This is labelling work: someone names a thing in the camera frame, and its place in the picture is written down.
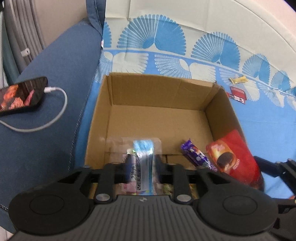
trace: purple wrapper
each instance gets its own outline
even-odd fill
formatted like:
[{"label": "purple wrapper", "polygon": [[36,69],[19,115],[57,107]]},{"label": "purple wrapper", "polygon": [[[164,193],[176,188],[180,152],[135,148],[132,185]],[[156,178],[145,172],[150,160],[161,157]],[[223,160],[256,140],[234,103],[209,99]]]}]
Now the purple wrapper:
[{"label": "purple wrapper", "polygon": [[217,168],[210,162],[210,160],[191,142],[189,139],[181,145],[183,154],[189,159],[195,166],[204,166],[213,171],[217,171]]}]

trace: cardboard box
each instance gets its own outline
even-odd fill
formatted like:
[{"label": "cardboard box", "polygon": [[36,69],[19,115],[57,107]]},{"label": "cardboard box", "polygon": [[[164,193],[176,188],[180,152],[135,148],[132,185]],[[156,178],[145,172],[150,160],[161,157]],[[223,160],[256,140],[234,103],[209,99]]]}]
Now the cardboard box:
[{"label": "cardboard box", "polygon": [[167,162],[189,166],[180,146],[189,138],[202,152],[213,140],[242,129],[224,89],[200,80],[159,75],[105,76],[89,132],[85,164],[102,168],[108,138],[159,138]]}]

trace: charging cable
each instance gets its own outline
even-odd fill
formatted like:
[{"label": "charging cable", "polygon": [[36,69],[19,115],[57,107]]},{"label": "charging cable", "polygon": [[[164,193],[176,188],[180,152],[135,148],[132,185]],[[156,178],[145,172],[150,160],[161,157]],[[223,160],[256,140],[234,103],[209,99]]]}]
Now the charging cable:
[{"label": "charging cable", "polygon": [[39,127],[36,127],[36,128],[33,128],[33,129],[18,129],[18,128],[15,128],[13,126],[10,126],[8,125],[7,123],[5,123],[4,121],[1,121],[0,120],[0,123],[6,127],[8,127],[9,129],[13,130],[13,131],[17,131],[17,132],[22,132],[22,133],[29,133],[29,132],[35,132],[35,131],[40,131],[40,130],[43,130],[49,126],[51,126],[53,123],[55,123],[58,119],[60,119],[60,117],[63,115],[63,113],[65,112],[66,110],[66,107],[67,107],[67,104],[68,104],[68,97],[67,97],[67,94],[66,92],[62,89],[62,88],[59,88],[59,87],[45,87],[44,88],[44,93],[50,93],[52,91],[61,91],[63,92],[64,96],[65,96],[65,102],[64,102],[64,106],[63,108],[61,109],[61,111],[59,112],[59,114],[53,119],[51,120],[50,122],[46,123],[45,125],[43,126],[39,126]]}]

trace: silver bolt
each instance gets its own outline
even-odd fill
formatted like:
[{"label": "silver bolt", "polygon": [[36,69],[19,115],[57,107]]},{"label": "silver bolt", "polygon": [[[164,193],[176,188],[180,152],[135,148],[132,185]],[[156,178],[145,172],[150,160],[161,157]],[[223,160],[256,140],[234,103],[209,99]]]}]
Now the silver bolt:
[{"label": "silver bolt", "polygon": [[189,195],[186,194],[181,194],[177,196],[177,200],[179,202],[189,202],[191,200],[191,197]]},{"label": "silver bolt", "polygon": [[110,196],[106,193],[100,193],[96,195],[96,200],[101,201],[101,202],[106,202],[110,199]]}]

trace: blue jeans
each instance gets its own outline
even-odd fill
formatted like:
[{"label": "blue jeans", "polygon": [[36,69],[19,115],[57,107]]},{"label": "blue jeans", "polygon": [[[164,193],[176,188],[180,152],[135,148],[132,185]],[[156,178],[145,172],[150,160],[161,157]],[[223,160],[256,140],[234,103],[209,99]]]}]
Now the blue jeans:
[{"label": "blue jeans", "polygon": [[[100,54],[105,9],[102,0],[87,0],[89,21],[83,20],[63,33],[23,71],[22,82],[46,76],[49,86],[64,89],[68,106],[52,126],[34,133],[14,132],[0,125],[0,226],[10,232],[14,227],[8,207],[21,191],[65,175],[74,165],[74,147],[79,124],[88,99]],[[58,91],[46,94],[33,112],[1,117],[18,128],[33,128],[52,120],[61,110],[64,97]]]}]

